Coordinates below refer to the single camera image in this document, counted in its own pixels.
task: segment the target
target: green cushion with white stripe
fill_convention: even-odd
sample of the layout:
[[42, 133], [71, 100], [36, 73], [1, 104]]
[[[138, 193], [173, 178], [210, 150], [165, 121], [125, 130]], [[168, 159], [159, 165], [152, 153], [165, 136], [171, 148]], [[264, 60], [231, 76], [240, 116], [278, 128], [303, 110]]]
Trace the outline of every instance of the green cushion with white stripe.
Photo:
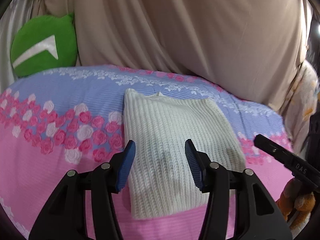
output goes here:
[[74, 66], [78, 48], [73, 14], [44, 15], [29, 20], [11, 46], [11, 62], [18, 77], [42, 70]]

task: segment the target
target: folded sweater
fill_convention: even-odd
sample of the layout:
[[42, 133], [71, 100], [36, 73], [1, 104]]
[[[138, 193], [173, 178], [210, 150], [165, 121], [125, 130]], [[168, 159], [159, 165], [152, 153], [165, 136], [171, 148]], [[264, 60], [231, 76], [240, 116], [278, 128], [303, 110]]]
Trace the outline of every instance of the folded sweater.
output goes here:
[[242, 172], [245, 160], [228, 120], [212, 99], [174, 99], [160, 92], [145, 96], [127, 89], [124, 96], [125, 141], [136, 143], [129, 175], [135, 219], [171, 215], [208, 201], [195, 186], [184, 153], [192, 139], [211, 161]]

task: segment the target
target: blue gripper pad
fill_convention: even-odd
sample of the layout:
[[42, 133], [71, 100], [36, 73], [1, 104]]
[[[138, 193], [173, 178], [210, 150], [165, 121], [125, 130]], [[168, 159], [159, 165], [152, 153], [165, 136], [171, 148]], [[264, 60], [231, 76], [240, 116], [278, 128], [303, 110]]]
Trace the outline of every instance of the blue gripper pad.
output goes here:
[[204, 187], [204, 184], [203, 184], [202, 171], [200, 169], [198, 160], [196, 158], [196, 156], [198, 155], [198, 152], [195, 146], [193, 145], [191, 139], [186, 140], [184, 144], [184, 152], [188, 160], [193, 181], [195, 182], [196, 187], [202, 190]]
[[115, 187], [118, 192], [120, 192], [120, 190], [124, 188], [127, 182], [127, 179], [131, 170], [131, 166], [132, 166], [134, 157], [136, 155], [135, 142], [130, 140], [127, 146], [125, 147], [123, 153], [124, 153], [123, 162], [118, 170], [118, 180]]

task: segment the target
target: patterned blanket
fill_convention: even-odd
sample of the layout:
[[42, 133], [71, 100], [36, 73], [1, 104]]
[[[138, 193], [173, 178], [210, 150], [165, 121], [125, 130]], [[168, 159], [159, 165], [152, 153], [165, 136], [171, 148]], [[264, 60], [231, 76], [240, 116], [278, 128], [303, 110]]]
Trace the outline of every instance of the patterned blanket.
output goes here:
[[[212, 98], [236, 134], [246, 158], [277, 199], [292, 177], [253, 146], [261, 133], [291, 150], [281, 116], [240, 100], [202, 78], [113, 65], [52, 69], [14, 83], [0, 96], [0, 203], [18, 230], [29, 232], [52, 190], [70, 169], [93, 170], [122, 151], [124, 92], [161, 92], [178, 99]], [[205, 206], [168, 217], [134, 220], [130, 189], [113, 195], [124, 239], [198, 239]], [[87, 193], [88, 234], [94, 238]], [[235, 208], [231, 200], [228, 237]]]

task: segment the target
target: beige curtain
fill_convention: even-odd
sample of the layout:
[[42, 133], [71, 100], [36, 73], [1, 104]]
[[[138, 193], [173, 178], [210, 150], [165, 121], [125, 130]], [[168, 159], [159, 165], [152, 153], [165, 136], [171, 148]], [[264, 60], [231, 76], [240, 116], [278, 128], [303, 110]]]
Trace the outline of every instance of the beige curtain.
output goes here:
[[72, 11], [79, 64], [199, 75], [288, 123], [307, 51], [307, 0], [38, 0], [33, 15]]

